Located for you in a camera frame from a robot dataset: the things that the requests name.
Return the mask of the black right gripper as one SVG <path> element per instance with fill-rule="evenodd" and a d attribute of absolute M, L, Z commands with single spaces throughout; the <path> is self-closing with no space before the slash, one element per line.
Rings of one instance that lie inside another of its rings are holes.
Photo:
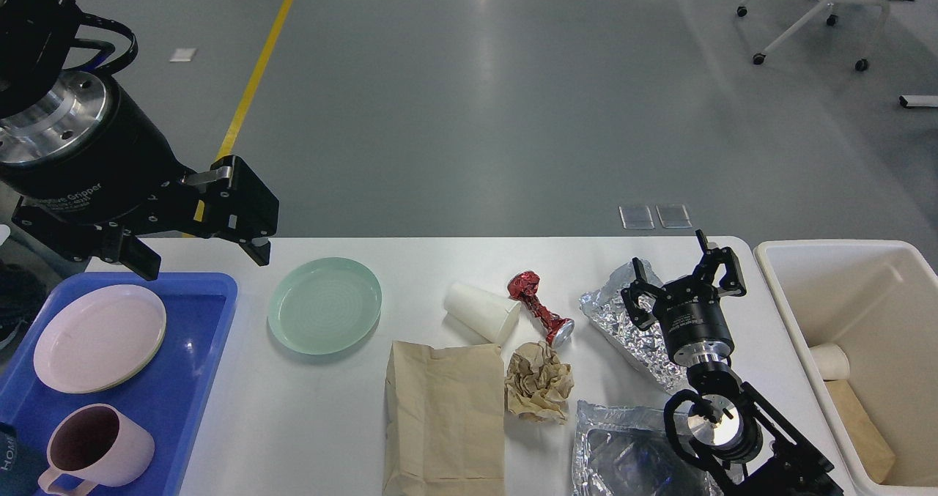
<path fill-rule="evenodd" d="M 648 281 L 642 259 L 632 258 L 633 282 L 621 290 L 630 322 L 647 331 L 659 322 L 670 362 L 691 367 L 706 362 L 727 365 L 734 350 L 729 326 L 720 306 L 721 297 L 747 294 L 739 259 L 731 248 L 713 248 L 703 230 L 695 230 L 701 248 L 700 262 L 691 276 L 664 287 Z M 652 300 L 651 311 L 640 299 Z"/>

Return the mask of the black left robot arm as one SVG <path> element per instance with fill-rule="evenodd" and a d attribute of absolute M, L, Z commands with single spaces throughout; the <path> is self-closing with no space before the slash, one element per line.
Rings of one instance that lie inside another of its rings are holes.
<path fill-rule="evenodd" d="M 2 182 L 12 222 L 61 258 L 98 258 L 147 281 L 161 258 L 141 236 L 237 243 L 268 265 L 279 202 L 242 158 L 179 162 L 118 84 L 135 34 L 74 0 L 2 0 Z"/>

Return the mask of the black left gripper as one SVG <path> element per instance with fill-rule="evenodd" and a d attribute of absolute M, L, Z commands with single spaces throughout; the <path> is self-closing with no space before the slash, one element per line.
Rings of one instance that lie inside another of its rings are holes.
<path fill-rule="evenodd" d="M 64 71 L 32 106 L 2 118 L 2 182 L 19 196 L 11 222 L 60 258 L 98 258 L 144 280 L 161 257 L 118 223 L 185 222 L 195 237 L 271 257 L 279 201 L 243 158 L 192 173 L 111 76 Z"/>

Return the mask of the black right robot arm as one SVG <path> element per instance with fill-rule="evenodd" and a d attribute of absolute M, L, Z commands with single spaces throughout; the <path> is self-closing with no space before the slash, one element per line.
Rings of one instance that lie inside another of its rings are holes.
<path fill-rule="evenodd" d="M 833 463 L 731 369 L 734 340 L 720 300 L 746 295 L 739 259 L 695 235 L 701 259 L 692 273 L 657 285 L 633 259 L 635 279 L 621 292 L 630 322 L 642 331 L 660 326 L 668 359 L 686 372 L 689 388 L 664 408 L 671 449 L 725 495 L 843 494 Z"/>

